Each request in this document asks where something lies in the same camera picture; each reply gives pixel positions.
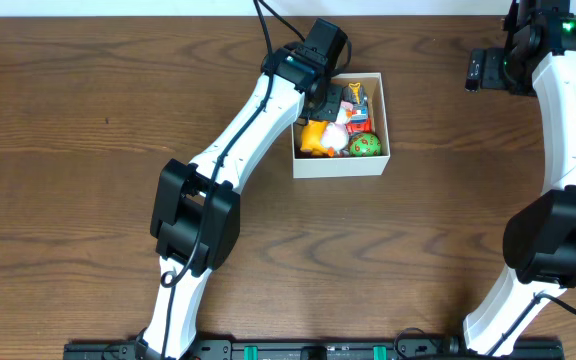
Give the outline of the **white duck toy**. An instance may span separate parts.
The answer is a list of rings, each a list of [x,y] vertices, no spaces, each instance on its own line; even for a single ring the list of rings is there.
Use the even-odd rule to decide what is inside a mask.
[[[353,105],[350,102],[342,101],[334,122],[329,122],[321,136],[320,144],[326,150],[329,157],[334,157],[348,145],[349,133],[346,125],[350,122],[349,112]]]

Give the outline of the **yellow duck toy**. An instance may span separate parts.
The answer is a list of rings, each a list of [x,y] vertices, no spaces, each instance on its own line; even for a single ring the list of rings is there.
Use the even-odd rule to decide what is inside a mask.
[[[334,149],[321,143],[328,125],[326,121],[309,120],[301,132],[300,151],[313,157],[332,157]]]

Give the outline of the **red toy truck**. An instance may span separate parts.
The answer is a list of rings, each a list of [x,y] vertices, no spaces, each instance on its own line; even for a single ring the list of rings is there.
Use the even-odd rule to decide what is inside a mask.
[[[343,88],[342,100],[346,109],[346,129],[350,135],[370,133],[373,130],[370,118],[368,95],[360,82],[349,83]]]

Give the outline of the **green ball with red symbols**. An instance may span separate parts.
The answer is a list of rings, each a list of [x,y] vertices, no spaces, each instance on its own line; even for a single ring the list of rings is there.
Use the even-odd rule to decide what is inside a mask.
[[[373,133],[360,133],[350,140],[348,152],[354,157],[381,156],[382,144],[377,135]]]

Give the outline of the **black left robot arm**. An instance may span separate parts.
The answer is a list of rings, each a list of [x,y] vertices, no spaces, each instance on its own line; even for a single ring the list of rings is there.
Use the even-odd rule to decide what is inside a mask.
[[[153,316],[139,335],[140,359],[181,359],[193,344],[208,279],[240,233],[241,192],[277,137],[329,98],[342,72],[337,50],[284,46],[268,55],[254,90],[232,122],[200,154],[162,169],[151,217],[160,280]]]

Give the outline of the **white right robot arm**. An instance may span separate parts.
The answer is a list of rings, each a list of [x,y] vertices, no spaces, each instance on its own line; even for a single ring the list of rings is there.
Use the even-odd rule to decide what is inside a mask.
[[[540,196],[506,225],[500,277],[463,321],[467,352],[496,358],[576,287],[576,18],[565,3],[519,1],[503,29],[503,47],[472,51],[465,87],[537,98],[545,168]]]

